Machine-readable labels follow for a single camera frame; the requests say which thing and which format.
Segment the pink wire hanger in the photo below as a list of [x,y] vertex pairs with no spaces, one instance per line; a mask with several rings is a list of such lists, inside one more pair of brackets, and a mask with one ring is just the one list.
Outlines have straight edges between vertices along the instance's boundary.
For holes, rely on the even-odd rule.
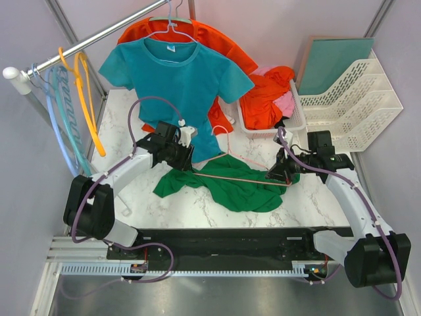
[[[221,125],[216,125],[215,127],[212,128],[212,134],[214,134],[215,130],[218,129],[222,129],[223,131],[225,131],[226,133],[226,142],[227,142],[227,151],[224,153],[221,153],[220,155],[217,155],[216,157],[207,159],[205,161],[201,161],[200,163],[198,163],[198,165],[203,164],[203,169],[209,169],[209,168],[217,168],[218,170],[224,168],[224,170],[228,173],[232,172],[233,170],[235,171],[252,171],[252,169],[247,165],[247,163],[251,163],[253,165],[256,165],[258,167],[262,167],[264,168],[266,171],[269,171],[269,169],[267,167],[265,167],[264,165],[250,160],[248,158],[244,158],[241,155],[237,155],[235,154],[231,149],[230,149],[230,137],[229,137],[229,133],[228,130],[221,126]],[[262,185],[272,185],[272,186],[280,186],[280,187],[289,187],[293,184],[292,180],[275,180],[274,182],[271,181],[260,181],[260,180],[250,180],[250,179],[246,179],[246,178],[235,178],[235,177],[229,177],[229,176],[222,176],[219,174],[209,174],[209,173],[203,173],[202,171],[200,172],[195,172],[195,175],[197,176],[204,176],[207,178],[216,178],[216,179],[221,179],[221,180],[229,180],[229,181],[239,181],[239,182],[248,182],[248,183],[254,183],[254,184],[262,184]]]

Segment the green t-shirt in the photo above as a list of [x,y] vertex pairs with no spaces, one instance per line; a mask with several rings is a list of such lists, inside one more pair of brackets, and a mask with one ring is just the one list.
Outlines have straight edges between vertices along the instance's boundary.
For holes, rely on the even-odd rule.
[[254,184],[248,182],[221,180],[197,176],[195,172],[219,174],[235,178],[250,180],[271,181],[265,179],[265,172],[252,169],[252,171],[235,171],[228,173],[224,168],[192,169],[179,171],[171,169],[158,182],[153,193],[160,198],[179,192],[184,187],[206,188],[215,203],[222,205],[233,212],[267,213],[278,208],[282,203],[282,196],[287,192],[287,187]]

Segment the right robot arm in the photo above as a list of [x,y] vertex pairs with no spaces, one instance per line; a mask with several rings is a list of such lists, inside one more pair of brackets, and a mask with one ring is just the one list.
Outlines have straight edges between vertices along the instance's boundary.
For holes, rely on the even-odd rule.
[[334,195],[344,212],[353,238],[333,230],[315,232],[301,242],[301,251],[309,259],[325,254],[345,270],[355,288],[394,284],[397,300],[401,296],[409,261],[411,242],[406,234],[397,234],[376,211],[360,187],[350,157],[336,153],[329,131],[309,132],[309,148],[296,155],[291,134],[280,127],[274,141],[280,145],[276,162],[266,178],[291,184],[298,174],[313,173]]

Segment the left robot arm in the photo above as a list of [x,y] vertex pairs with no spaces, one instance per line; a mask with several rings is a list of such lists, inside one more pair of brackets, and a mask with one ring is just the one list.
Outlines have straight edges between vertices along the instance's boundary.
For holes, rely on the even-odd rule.
[[109,170],[91,177],[78,175],[70,185],[63,221],[71,228],[71,238],[79,244],[94,238],[111,242],[130,259],[144,252],[138,231],[116,219],[114,200],[140,174],[165,162],[179,171],[192,169],[191,159],[197,135],[192,126],[177,127],[160,121],[155,131],[134,142],[133,150]]

